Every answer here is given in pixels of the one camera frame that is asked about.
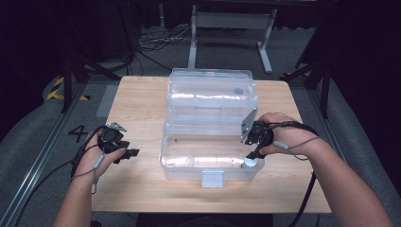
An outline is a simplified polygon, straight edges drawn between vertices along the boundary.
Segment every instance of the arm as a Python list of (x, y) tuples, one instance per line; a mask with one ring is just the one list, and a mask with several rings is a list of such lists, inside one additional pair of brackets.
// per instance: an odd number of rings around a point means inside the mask
[[(283, 113), (265, 113), (261, 120), (277, 123), (294, 119)], [(273, 133), (277, 141), (290, 147), (316, 136), (295, 128), (276, 128)], [(392, 226), (386, 210), (371, 188), (322, 139), (310, 141), (292, 149), (292, 152), (306, 156), (312, 164), (340, 226)], [(262, 148), (260, 153), (288, 154), (288, 151), (270, 145)]]
[[(97, 138), (98, 135), (95, 134), (86, 148), (96, 145)], [(75, 176), (93, 169), (97, 159), (102, 154), (103, 151), (98, 146), (88, 149), (79, 162)], [(92, 185), (95, 179), (100, 177), (107, 170), (110, 164), (123, 154), (123, 149), (118, 149), (112, 153), (105, 154), (104, 159), (96, 171), (91, 171), (87, 174), (76, 177), (71, 182), (53, 226), (90, 226)]]

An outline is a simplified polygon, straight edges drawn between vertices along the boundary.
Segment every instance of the forearm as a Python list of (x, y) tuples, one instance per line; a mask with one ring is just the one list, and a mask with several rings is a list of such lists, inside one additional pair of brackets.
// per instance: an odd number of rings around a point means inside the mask
[(323, 140), (310, 145), (307, 157), (341, 226), (392, 226), (380, 200)]
[(93, 178), (87, 174), (71, 182), (53, 226), (90, 226)]

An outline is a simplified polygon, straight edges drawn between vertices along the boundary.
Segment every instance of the person's right hand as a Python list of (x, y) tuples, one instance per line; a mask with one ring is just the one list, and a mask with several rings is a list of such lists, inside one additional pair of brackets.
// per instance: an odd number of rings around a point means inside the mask
[[(259, 120), (264, 121), (265, 123), (282, 123), (285, 121), (296, 121), (291, 116), (288, 116), (283, 113), (265, 113), (263, 114)], [(293, 147), (303, 143), (306, 140), (309, 140), (316, 135), (310, 131), (301, 130), (293, 127), (278, 127), (273, 129), (274, 140), (288, 145), (289, 147)], [(294, 154), (302, 154), (305, 155), (305, 150), (303, 146), (298, 148), (294, 148), (291, 150)], [(259, 150), (259, 153), (262, 155), (269, 155), (274, 153), (285, 153), (289, 154), (287, 150), (282, 148), (278, 148), (275, 145), (269, 145)]]

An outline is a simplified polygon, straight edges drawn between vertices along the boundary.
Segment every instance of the clear plastic container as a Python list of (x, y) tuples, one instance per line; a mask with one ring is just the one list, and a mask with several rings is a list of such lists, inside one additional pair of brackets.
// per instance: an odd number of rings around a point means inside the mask
[(173, 69), (167, 99), (160, 162), (169, 179), (221, 187), (250, 181), (263, 167), (264, 160), (242, 165), (254, 148), (241, 143), (241, 125), (257, 110), (250, 71)]

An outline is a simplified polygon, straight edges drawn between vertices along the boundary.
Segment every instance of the wooden table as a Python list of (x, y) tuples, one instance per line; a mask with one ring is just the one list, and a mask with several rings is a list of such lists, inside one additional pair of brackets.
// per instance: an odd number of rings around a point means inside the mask
[[(93, 211), (296, 213), (311, 177), (309, 162), (274, 154), (249, 182), (226, 182), (223, 188), (202, 188), (198, 181), (171, 181), (159, 163), (163, 126), (167, 117), (168, 78), (123, 77), (108, 123), (128, 130), (124, 140), (139, 155), (111, 165), (93, 195)], [(288, 85), (257, 80), (258, 116), (266, 112), (289, 114), (301, 121)], [(330, 213), (319, 182), (307, 203), (307, 213)]]

